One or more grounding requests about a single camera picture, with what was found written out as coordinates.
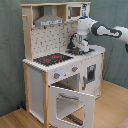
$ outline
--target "toy kitchen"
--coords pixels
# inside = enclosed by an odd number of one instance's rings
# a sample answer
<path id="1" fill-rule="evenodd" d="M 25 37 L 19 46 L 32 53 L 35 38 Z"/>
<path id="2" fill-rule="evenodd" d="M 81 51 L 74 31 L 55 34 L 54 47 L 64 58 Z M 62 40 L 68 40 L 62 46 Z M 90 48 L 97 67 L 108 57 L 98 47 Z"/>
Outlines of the toy kitchen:
<path id="1" fill-rule="evenodd" d="M 88 52 L 68 48 L 70 43 L 77 43 L 77 37 L 72 40 L 72 35 L 77 32 L 78 19 L 89 16 L 90 4 L 21 5 L 26 110 L 44 128 L 93 128 L 105 49 L 96 45 L 87 45 Z M 82 123 L 72 114 L 81 108 Z"/>

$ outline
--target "oven door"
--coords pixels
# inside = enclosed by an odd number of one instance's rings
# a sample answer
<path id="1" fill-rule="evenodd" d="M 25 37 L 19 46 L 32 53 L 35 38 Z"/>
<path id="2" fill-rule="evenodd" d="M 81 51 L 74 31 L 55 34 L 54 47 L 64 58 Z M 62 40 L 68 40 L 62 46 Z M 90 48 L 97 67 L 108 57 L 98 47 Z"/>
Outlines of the oven door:
<path id="1" fill-rule="evenodd" d="M 79 109 L 78 103 L 81 103 L 81 107 L 84 108 L 82 125 L 77 125 L 63 120 L 64 117 Z M 52 126 L 57 128 L 93 128 L 94 104 L 94 96 L 55 86 L 50 86 L 49 122 Z"/>

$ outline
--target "knob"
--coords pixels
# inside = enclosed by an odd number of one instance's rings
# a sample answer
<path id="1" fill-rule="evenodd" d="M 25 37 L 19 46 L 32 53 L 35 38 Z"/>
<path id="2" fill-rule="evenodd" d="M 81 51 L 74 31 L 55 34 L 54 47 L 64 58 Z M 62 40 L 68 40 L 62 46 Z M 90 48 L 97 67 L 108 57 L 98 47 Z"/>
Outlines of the knob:
<path id="1" fill-rule="evenodd" d="M 72 71 L 75 72 L 78 68 L 77 67 L 73 67 Z"/>
<path id="2" fill-rule="evenodd" d="M 55 79 L 58 79 L 59 77 L 60 77 L 60 75 L 59 75 L 58 73 L 55 73 L 55 74 L 54 74 L 54 78 L 55 78 Z"/>

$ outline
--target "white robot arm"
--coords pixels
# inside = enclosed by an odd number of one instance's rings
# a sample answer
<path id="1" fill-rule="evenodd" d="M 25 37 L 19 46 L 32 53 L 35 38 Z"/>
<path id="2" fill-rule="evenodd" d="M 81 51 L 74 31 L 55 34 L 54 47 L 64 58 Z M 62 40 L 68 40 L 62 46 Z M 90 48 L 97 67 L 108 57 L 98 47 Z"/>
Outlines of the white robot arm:
<path id="1" fill-rule="evenodd" d="M 79 42 L 75 43 L 75 46 L 87 52 L 89 50 L 87 36 L 91 32 L 95 36 L 110 36 L 118 40 L 125 41 L 125 48 L 128 52 L 128 29 L 124 27 L 108 28 L 104 24 L 95 21 L 87 16 L 81 17 L 78 20 L 77 34 L 79 36 Z"/>

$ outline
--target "backsplash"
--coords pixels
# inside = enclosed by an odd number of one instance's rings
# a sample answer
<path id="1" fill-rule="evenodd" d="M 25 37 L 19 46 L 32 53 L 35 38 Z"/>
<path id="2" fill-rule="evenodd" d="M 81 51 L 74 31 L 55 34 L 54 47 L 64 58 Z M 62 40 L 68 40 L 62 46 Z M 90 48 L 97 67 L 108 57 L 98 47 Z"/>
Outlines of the backsplash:
<path id="1" fill-rule="evenodd" d="M 33 59 L 65 50 L 76 32 L 77 22 L 34 28 L 31 32 Z"/>

